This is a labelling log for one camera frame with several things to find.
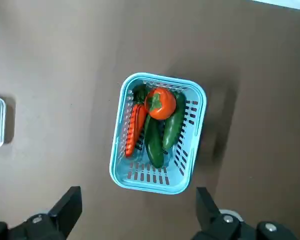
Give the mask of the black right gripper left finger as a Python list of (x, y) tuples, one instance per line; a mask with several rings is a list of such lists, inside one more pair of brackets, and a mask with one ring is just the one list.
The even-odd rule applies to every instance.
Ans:
[(82, 214), (82, 190), (72, 186), (48, 213), (38, 213), (8, 227), (0, 221), (0, 240), (65, 240)]

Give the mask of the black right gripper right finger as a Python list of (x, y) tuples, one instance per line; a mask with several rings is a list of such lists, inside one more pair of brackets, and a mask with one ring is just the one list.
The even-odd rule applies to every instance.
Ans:
[(219, 209), (206, 187), (196, 188), (196, 217), (201, 230), (193, 240), (296, 240), (283, 224), (261, 221), (256, 227), (247, 224), (236, 211)]

